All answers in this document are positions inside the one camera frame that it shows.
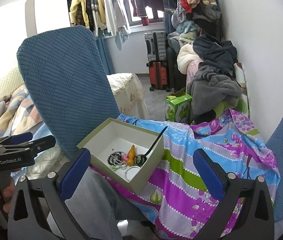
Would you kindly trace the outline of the silver bangle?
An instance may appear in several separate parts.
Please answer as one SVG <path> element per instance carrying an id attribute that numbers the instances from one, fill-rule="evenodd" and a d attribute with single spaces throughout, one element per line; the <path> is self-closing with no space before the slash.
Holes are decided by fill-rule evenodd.
<path id="1" fill-rule="evenodd" d="M 140 171 L 141 167 L 131 166 L 125 171 L 125 179 L 127 182 L 131 181 Z"/>

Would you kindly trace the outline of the orange gourd ornament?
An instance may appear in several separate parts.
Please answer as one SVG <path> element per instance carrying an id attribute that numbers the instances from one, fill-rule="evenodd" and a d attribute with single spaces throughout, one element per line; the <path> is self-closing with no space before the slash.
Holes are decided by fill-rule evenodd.
<path id="1" fill-rule="evenodd" d="M 135 146 L 132 145 L 128 154 L 127 154 L 126 163 L 127 163 L 128 166 L 133 166 L 135 164 L 135 162 L 134 162 L 135 156 L 136 156 Z"/>

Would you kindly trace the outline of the patchwork quilt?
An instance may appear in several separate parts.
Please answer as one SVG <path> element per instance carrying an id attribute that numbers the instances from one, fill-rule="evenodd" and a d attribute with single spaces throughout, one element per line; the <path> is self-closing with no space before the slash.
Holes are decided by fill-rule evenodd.
<path id="1" fill-rule="evenodd" d="M 0 80 L 0 138 L 35 134 L 43 124 L 19 68 L 13 68 Z"/>

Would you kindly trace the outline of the colourful floral cloth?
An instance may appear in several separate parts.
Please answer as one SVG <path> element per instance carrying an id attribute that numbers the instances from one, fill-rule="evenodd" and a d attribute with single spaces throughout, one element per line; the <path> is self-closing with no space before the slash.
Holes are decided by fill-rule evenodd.
<path id="1" fill-rule="evenodd" d="M 81 146 L 160 239 L 274 238 L 276 158 L 235 110 L 199 125 L 121 115 Z"/>

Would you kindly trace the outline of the white cardboard box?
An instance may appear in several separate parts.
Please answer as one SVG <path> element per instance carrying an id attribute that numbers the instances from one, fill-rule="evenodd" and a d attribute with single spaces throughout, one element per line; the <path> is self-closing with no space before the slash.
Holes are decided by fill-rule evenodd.
<path id="1" fill-rule="evenodd" d="M 77 147 L 90 151 L 92 167 L 127 190 L 140 194 L 164 155 L 163 135 L 138 174 L 129 182 L 125 179 L 125 171 L 130 166 L 122 157 L 128 154 L 132 145 L 135 146 L 136 156 L 145 154 L 159 133 L 108 118 L 79 142 Z"/>

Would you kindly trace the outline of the cream lace covered table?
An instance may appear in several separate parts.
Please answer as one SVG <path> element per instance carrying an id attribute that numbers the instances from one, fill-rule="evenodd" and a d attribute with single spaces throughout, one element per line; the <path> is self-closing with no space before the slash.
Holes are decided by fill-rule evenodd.
<path id="1" fill-rule="evenodd" d="M 133 73 L 107 75 L 120 113 L 149 120 L 149 112 L 144 101 L 145 91 L 140 79 Z"/>

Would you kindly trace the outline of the green cardboard box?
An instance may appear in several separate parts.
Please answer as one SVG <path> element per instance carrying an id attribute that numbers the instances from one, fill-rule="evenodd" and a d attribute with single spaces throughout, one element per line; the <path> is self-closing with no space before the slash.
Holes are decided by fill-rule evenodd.
<path id="1" fill-rule="evenodd" d="M 188 124 L 190 122 L 192 97 L 168 95 L 165 100 L 165 121 Z"/>

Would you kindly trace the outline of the grey fleece garment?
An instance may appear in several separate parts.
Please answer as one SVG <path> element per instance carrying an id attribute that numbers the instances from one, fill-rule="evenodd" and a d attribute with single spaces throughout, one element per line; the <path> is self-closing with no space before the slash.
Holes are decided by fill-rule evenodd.
<path id="1" fill-rule="evenodd" d="M 214 67 L 200 65 L 187 85 L 187 93 L 192 96 L 190 118 L 194 121 L 222 101 L 234 107 L 242 90 L 237 81 L 217 73 Z"/>

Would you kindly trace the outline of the red suitcase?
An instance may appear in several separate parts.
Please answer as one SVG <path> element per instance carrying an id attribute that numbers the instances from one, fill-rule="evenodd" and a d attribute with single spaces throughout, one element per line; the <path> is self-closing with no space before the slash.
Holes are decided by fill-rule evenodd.
<path id="1" fill-rule="evenodd" d="M 154 61 L 146 64 L 149 70 L 150 88 L 152 92 L 156 90 L 170 91 L 169 71 L 165 61 Z"/>

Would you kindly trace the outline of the dark blue garment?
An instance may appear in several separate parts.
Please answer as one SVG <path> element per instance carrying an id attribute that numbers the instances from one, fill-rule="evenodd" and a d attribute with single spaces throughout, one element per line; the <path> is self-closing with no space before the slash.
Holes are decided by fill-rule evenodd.
<path id="1" fill-rule="evenodd" d="M 193 50 L 203 60 L 200 66 L 213 67 L 219 74 L 227 75 L 238 61 L 231 41 L 219 41 L 209 34 L 195 37 Z"/>

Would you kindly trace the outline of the grey black suitcase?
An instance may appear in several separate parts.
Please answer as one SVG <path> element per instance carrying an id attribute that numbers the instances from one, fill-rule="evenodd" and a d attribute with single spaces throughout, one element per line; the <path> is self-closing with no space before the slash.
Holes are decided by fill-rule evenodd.
<path id="1" fill-rule="evenodd" d="M 167 60 L 167 35 L 163 31 L 153 31 L 144 34 L 147 57 L 149 62 Z"/>

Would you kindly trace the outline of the cream fluffy garment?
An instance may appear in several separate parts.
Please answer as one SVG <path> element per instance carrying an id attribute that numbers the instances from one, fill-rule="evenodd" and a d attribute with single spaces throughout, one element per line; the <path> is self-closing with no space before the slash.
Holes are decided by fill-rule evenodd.
<path id="1" fill-rule="evenodd" d="M 182 46 L 182 48 L 180 49 L 178 56 L 177 56 L 178 70 L 182 74 L 186 74 L 189 63 L 191 63 L 193 61 L 202 62 L 203 60 L 193 50 L 193 44 L 192 43 L 185 44 L 184 46 Z"/>

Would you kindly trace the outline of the hanging clothes on rail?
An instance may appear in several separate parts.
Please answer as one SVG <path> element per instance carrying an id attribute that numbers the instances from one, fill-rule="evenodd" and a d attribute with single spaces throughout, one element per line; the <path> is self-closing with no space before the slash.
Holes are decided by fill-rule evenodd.
<path id="1" fill-rule="evenodd" d="M 219 10 L 218 0 L 201 0 L 203 4 L 209 5 L 216 10 Z M 131 9 L 128 20 L 130 25 L 136 25 L 143 20 L 137 15 L 137 7 L 135 0 L 123 0 L 123 4 L 126 9 Z M 177 16 L 176 10 L 178 5 L 181 5 L 180 0 L 146 0 L 143 2 L 145 6 L 145 12 L 151 22 L 163 21 L 165 25 L 165 31 L 167 33 L 172 32 L 177 28 L 172 20 L 172 17 L 177 18 L 180 22 L 186 18 L 186 9 L 182 8 L 180 16 Z"/>

